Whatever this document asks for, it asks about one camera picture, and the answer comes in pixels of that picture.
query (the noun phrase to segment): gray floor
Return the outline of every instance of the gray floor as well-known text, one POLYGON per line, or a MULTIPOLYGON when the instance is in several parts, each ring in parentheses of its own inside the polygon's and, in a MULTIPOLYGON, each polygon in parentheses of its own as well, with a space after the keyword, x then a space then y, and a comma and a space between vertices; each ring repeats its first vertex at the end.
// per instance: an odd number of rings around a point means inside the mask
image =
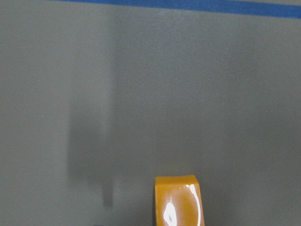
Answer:
POLYGON ((185 174, 207 226, 300 225, 300 20, 2 0, 0 27, 0 225, 151 226, 185 174))

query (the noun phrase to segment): glossy orange block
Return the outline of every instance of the glossy orange block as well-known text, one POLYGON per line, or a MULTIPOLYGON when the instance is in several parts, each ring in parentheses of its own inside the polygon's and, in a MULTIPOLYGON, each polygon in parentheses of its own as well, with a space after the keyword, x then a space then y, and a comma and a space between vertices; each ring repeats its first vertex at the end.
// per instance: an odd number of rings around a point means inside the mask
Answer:
POLYGON ((199 183, 194 175, 157 177, 157 226, 205 226, 199 183))

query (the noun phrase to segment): blue stripe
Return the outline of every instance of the blue stripe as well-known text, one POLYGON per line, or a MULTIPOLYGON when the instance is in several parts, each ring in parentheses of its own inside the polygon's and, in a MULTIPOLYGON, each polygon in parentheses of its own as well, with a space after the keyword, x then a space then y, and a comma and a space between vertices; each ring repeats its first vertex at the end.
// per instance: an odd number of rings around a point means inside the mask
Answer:
POLYGON ((63 0, 301 19, 301 6, 232 0, 63 0))

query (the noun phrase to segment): orange object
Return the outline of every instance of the orange object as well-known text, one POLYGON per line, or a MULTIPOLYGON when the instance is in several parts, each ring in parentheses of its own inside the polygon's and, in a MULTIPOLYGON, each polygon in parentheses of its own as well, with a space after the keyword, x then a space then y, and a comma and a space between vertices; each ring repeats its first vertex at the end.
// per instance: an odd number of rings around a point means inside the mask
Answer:
POLYGON ((201 192, 194 175, 157 177, 157 226, 205 226, 201 192))

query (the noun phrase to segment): block's top edge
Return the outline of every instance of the block's top edge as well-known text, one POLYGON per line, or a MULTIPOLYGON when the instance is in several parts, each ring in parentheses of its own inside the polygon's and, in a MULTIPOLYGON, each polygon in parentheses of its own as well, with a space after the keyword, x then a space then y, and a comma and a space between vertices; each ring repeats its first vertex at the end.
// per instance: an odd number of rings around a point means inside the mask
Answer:
POLYGON ((198 184, 198 180, 194 175, 175 176, 175 177, 156 177, 156 186, 164 184, 174 185, 192 185, 198 184))

